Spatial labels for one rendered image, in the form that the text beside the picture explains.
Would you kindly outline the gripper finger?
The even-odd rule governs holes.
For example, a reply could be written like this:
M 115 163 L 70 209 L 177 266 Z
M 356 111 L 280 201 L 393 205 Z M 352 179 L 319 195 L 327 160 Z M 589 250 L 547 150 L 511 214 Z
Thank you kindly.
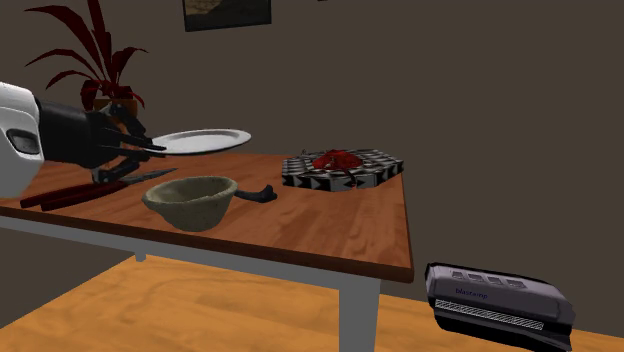
M 161 152 L 166 148 L 154 146 L 151 149 L 127 149 L 123 147 L 98 145 L 96 147 L 98 156 L 103 157 L 105 163 L 112 161 L 116 157 L 123 156 L 124 160 L 110 169 L 102 169 L 100 166 L 91 170 L 91 178 L 94 183 L 104 183 L 116 181 L 122 177 L 136 171 L 141 162 L 148 161 L 151 157 L 162 157 Z
M 163 149 L 163 146 L 154 145 L 152 139 L 145 135 L 145 127 L 125 105 L 110 102 L 102 107 L 99 112 L 107 117 L 117 118 L 125 126 L 127 134 L 116 134 L 116 137 L 123 143 L 144 149 Z

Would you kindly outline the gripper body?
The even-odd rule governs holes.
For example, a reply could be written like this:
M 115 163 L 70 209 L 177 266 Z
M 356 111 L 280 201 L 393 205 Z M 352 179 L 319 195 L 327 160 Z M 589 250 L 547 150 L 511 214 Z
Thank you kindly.
M 113 152 L 104 148 L 107 136 L 100 134 L 102 128 L 113 127 L 104 115 L 42 100 L 37 100 L 37 106 L 46 161 L 93 169 L 113 160 Z

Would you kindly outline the white plate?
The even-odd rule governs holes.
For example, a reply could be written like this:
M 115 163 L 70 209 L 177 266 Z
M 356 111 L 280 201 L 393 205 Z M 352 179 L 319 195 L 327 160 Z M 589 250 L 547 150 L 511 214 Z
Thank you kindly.
M 249 142 L 252 135 L 237 129 L 200 129 L 176 132 L 152 139 L 155 146 L 164 147 L 164 155 L 199 155 L 229 150 Z

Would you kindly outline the red-leaved potted plant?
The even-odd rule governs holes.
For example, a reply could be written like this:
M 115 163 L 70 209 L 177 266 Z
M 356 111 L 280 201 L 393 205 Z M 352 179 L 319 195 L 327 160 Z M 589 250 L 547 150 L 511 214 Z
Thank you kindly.
M 92 27 L 71 8 L 64 5 L 46 5 L 26 9 L 26 12 L 43 13 L 63 23 L 81 43 L 91 61 L 73 49 L 56 48 L 42 53 L 27 63 L 27 66 L 49 57 L 69 57 L 81 63 L 86 72 L 65 70 L 53 76 L 46 85 L 50 88 L 59 81 L 70 77 L 84 78 L 80 88 L 80 99 L 86 111 L 99 110 L 104 103 L 112 102 L 125 107 L 136 118 L 138 108 L 145 107 L 143 98 L 129 85 L 122 85 L 120 79 L 128 61 L 136 52 L 147 53 L 138 47 L 125 47 L 113 50 L 112 35 L 107 30 L 99 0 L 86 0 Z

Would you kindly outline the beige rough bowl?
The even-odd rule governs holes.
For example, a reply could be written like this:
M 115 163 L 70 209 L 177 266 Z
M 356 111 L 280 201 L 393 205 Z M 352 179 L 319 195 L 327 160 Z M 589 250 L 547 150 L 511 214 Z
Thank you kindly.
M 195 176 L 154 186 L 142 202 L 176 229 L 202 232 L 220 223 L 237 189 L 227 177 Z

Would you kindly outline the black curved object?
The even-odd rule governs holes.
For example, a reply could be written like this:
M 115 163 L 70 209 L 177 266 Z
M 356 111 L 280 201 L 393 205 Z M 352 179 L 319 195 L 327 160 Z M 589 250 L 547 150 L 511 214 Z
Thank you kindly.
M 268 203 L 278 198 L 277 193 L 274 191 L 271 185 L 266 185 L 261 191 L 258 192 L 237 189 L 234 192 L 234 196 L 243 200 L 256 203 Z

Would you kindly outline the wooden table with grey legs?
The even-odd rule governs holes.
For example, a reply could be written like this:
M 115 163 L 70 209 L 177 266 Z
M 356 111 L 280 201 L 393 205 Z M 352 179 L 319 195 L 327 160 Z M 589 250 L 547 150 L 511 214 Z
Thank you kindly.
M 380 286 L 411 282 L 414 265 L 400 177 L 363 190 L 287 187 L 283 159 L 269 154 L 155 158 L 144 171 L 163 179 L 218 175 L 245 190 L 272 185 L 275 201 L 235 199 L 213 229 L 175 229 L 142 203 L 149 182 L 56 211 L 0 198 L 0 228 L 334 288 L 339 351 L 374 352 Z

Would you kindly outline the red crumpled object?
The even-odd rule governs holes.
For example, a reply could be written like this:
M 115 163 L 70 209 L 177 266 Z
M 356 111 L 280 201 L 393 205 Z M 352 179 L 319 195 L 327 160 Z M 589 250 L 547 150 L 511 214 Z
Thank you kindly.
M 349 170 L 363 165 L 363 161 L 345 150 L 332 149 L 325 152 L 312 162 L 315 169 L 323 170 Z

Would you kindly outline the black white patterned hexagonal box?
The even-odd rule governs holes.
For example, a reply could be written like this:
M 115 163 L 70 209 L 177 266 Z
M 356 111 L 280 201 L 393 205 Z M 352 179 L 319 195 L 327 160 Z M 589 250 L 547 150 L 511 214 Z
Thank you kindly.
M 315 169 L 312 162 L 329 151 L 303 151 L 282 162 L 284 186 L 328 192 L 374 188 L 399 175 L 404 161 L 377 149 L 336 149 L 358 156 L 363 165 L 349 170 Z

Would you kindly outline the grey and black appliance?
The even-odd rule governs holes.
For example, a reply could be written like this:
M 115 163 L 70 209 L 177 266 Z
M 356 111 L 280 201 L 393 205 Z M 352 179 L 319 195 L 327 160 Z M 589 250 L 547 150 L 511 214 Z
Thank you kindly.
M 576 314 L 546 281 L 439 262 L 426 265 L 424 279 L 445 331 L 532 352 L 572 352 Z

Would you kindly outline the dark wall picture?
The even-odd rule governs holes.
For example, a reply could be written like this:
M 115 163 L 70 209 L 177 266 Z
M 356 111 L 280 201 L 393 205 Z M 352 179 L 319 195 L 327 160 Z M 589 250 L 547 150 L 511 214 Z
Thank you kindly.
M 272 0 L 182 0 L 187 32 L 272 23 Z

